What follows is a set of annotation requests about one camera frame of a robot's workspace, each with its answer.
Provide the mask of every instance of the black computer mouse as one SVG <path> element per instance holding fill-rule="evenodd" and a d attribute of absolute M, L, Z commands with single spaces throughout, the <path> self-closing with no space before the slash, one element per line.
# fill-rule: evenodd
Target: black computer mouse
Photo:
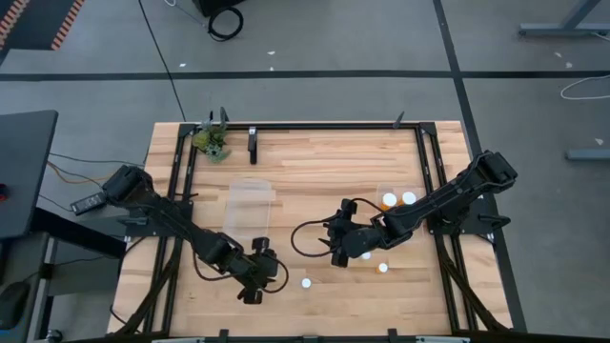
<path fill-rule="evenodd" d="M 29 292 L 30 284 L 14 282 L 0 293 L 0 330 L 10 330 L 19 323 Z"/>

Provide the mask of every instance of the wooden table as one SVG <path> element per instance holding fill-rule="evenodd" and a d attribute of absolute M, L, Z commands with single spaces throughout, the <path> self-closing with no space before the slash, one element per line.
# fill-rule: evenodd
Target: wooden table
<path fill-rule="evenodd" d="M 458 121 L 436 124 L 447 178 L 451 179 L 470 161 L 464 134 Z M 152 135 L 146 171 L 161 194 L 169 185 L 178 125 L 157 123 Z M 430 141 L 425 141 L 433 161 Z M 193 198 L 193 222 L 220 230 L 232 181 L 246 177 L 270 181 L 275 201 L 268 236 L 290 269 L 290 281 L 282 292 L 265 294 L 261 305 L 244 305 L 235 298 L 241 289 L 236 281 L 205 282 L 197 277 L 191 247 L 185 244 L 171 336 L 218 336 L 220 329 L 229 329 L 231 336 L 386 335 L 388 328 L 397 328 L 398 334 L 451 332 L 434 238 L 425 224 L 411 240 L 390 251 L 374 251 L 370 260 L 351 260 L 347 269 L 331 266 L 330 256 L 300 256 L 290 245 L 296 225 L 334 214 L 342 198 L 374 199 L 379 183 L 404 183 L 417 197 L 423 196 L 412 131 L 260 131 L 255 166 L 249 164 L 245 131 L 231 131 L 227 142 L 233 153 L 221 164 L 213 165 L 203 155 L 197 157 L 193 192 L 199 195 Z M 185 145 L 182 170 L 188 152 Z M 184 182 L 184 172 L 181 175 L 178 190 Z M 434 172 L 433 180 L 437 187 Z M 366 223 L 374 214 L 375 210 L 359 205 L 355 221 Z M 297 245 L 303 251 L 323 252 L 324 246 L 316 239 L 325 237 L 325 232 L 321 227 L 303 229 Z M 461 243 L 472 288 L 496 318 L 510 326 L 492 246 L 472 235 L 462 236 Z M 123 318 L 133 313 L 150 287 L 156 245 L 156 238 L 149 237 L 125 257 L 114 300 L 114 309 Z M 380 262 L 389 265 L 387 273 L 376 273 Z M 203 264 L 200 267 L 203 273 L 214 275 Z M 313 281 L 308 290 L 300 285 L 304 277 Z M 454 292 L 460 325 L 466 328 L 457 287 Z M 157 329 L 164 301 L 161 295 L 154 323 Z M 119 327 L 112 318 L 109 331 Z"/>

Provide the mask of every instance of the clear plastic box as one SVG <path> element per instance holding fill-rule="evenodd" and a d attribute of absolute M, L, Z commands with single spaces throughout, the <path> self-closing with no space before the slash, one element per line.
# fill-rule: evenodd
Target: clear plastic box
<path fill-rule="evenodd" d="M 222 231 L 249 249 L 254 238 L 267 235 L 274 200 L 275 191 L 269 181 L 235 180 L 229 187 Z"/>

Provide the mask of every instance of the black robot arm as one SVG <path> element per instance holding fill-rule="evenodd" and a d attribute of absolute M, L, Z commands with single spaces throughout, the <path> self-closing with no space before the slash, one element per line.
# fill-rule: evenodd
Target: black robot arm
<path fill-rule="evenodd" d="M 255 239 L 254 253 L 244 253 L 243 247 L 227 234 L 199 228 L 182 215 L 172 200 L 154 191 L 151 176 L 137 167 L 121 167 L 103 189 L 112 205 L 141 210 L 152 221 L 169 228 L 176 237 L 190 242 L 196 256 L 210 268 L 227 273 L 222 278 L 233 277 L 241 283 L 244 289 L 238 298 L 244 303 L 260 304 L 263 292 L 276 292 L 268 291 L 266 287 L 274 282 L 272 277 L 277 275 L 278 264 L 284 265 L 269 249 L 268 238 Z M 288 281 L 288 274 L 286 276 L 284 285 Z"/>
<path fill-rule="evenodd" d="M 348 259 L 357 258 L 377 248 L 391 249 L 413 236 L 422 221 L 435 216 L 445 225 L 459 226 L 467 217 L 470 204 L 486 192 L 503 192 L 515 183 L 517 173 L 498 152 L 486 151 L 475 157 L 468 168 L 438 190 L 419 199 L 413 205 L 402 205 L 384 211 L 366 199 L 343 199 L 335 215 L 318 222 L 327 228 L 328 240 L 320 239 L 330 247 L 332 264 L 347 267 Z M 356 213 L 356 202 L 366 202 L 379 210 L 371 218 L 371 224 L 352 222 Z M 295 250 L 301 252 L 292 240 Z"/>

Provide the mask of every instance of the gray concrete floor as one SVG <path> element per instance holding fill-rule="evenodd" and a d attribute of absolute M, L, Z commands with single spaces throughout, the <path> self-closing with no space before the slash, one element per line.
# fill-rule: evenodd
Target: gray concrete floor
<path fill-rule="evenodd" d="M 172 72 L 449 70 L 430 1 L 381 0 L 373 7 L 365 0 L 247 0 L 239 5 L 244 31 L 224 44 L 162 0 L 143 2 Z M 178 3 L 195 13 L 190 1 Z M 575 3 L 443 0 L 463 71 L 610 70 L 610 42 L 516 35 L 520 22 L 559 21 Z M 608 1 L 591 15 L 608 17 Z M 12 50 L 0 67 L 0 73 L 163 71 L 136 0 L 88 0 L 60 51 Z M 513 219 L 505 232 L 528 329 L 610 337 L 609 166 L 562 156 L 568 148 L 597 147 L 596 138 L 610 144 L 610 100 L 560 99 L 559 90 L 573 81 L 465 83 L 482 147 L 501 151 L 519 172 L 498 206 Z M 220 106 L 233 120 L 394 119 L 401 111 L 405 120 L 461 119 L 451 79 L 179 80 L 176 88 L 190 120 Z M 575 90 L 593 92 L 610 93 L 610 82 Z M 58 110 L 55 152 L 138 163 L 153 123 L 180 120 L 168 81 L 0 82 L 0 104 L 0 113 Z M 53 161 L 89 176 L 115 167 Z M 63 184 L 48 171 L 41 192 L 68 205 L 94 191 Z M 44 200 L 39 206 L 72 218 Z M 58 259 L 85 254 L 63 247 Z M 103 272 L 78 276 L 111 277 L 116 268 L 108 263 Z M 112 287 L 58 298 L 51 324 L 68 339 L 99 336 L 112 298 Z"/>

